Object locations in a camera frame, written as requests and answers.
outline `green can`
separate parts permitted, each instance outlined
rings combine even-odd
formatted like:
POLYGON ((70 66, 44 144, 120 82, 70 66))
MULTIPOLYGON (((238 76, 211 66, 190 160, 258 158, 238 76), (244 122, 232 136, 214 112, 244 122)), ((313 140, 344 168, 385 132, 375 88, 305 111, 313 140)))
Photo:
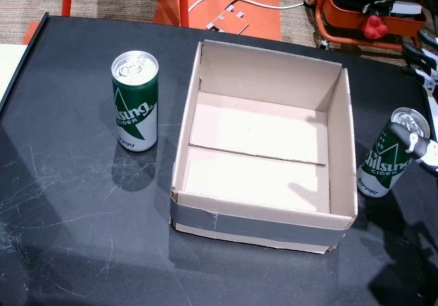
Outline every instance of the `green can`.
POLYGON ((144 151, 157 142, 158 62, 144 51, 127 51, 112 63, 119 142, 144 151))
MULTIPOLYGON (((389 123, 399 123, 411 133, 428 138, 430 128, 427 120, 408 107, 396 109, 389 123)), ((366 196, 386 195, 412 162, 411 156, 387 131, 387 123, 365 160, 357 169, 357 187, 366 196)))

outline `cardboard box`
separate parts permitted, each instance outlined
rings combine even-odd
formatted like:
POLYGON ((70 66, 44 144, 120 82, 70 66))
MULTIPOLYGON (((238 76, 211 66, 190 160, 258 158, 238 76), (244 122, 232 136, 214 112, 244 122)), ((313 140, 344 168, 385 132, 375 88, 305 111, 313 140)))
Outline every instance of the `cardboard box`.
POLYGON ((341 64, 199 43, 172 177, 178 231, 324 253, 357 216, 341 64))

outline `carpet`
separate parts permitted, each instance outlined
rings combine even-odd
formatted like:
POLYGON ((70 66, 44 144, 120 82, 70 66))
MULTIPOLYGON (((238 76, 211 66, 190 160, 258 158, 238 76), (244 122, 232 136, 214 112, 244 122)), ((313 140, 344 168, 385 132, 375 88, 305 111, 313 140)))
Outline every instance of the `carpet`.
MULTIPOLYGON (((301 1, 280 0, 280 4, 289 5, 301 1)), ((73 0, 71 15, 152 22, 156 6, 157 0, 73 0)), ((59 15, 61 0, 0 0, 0 43, 20 43, 29 22, 39 21, 45 12, 59 15)), ((426 16, 426 29, 432 31, 428 11, 426 16)), ((281 11, 281 38, 285 42, 318 47, 320 35, 315 29, 313 10, 302 6, 281 11)), ((395 51, 338 44, 331 44, 331 51, 404 64, 400 54, 395 51)))

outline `table surface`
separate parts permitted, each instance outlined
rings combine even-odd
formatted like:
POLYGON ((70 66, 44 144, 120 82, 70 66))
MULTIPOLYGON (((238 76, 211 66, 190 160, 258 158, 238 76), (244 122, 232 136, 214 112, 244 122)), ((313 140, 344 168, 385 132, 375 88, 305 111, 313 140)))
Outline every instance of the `table surface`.
POLYGON ((416 81, 397 66, 210 31, 50 16, 0 118, 3 306, 433 305, 438 187, 416 164, 385 198, 359 195, 356 222, 325 255, 168 225, 188 82, 206 38, 341 62, 357 161, 395 108, 426 112, 416 81), (160 65, 159 138, 143 153, 116 138, 110 66, 131 49, 160 65))

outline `tape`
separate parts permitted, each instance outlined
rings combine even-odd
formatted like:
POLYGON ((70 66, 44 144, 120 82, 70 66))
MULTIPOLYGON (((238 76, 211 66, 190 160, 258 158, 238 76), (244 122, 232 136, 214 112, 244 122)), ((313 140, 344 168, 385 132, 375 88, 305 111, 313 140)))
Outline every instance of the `tape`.
POLYGON ((173 198, 170 198, 170 217, 178 224, 197 229, 319 246, 335 246, 347 231, 217 214, 180 205, 173 198))

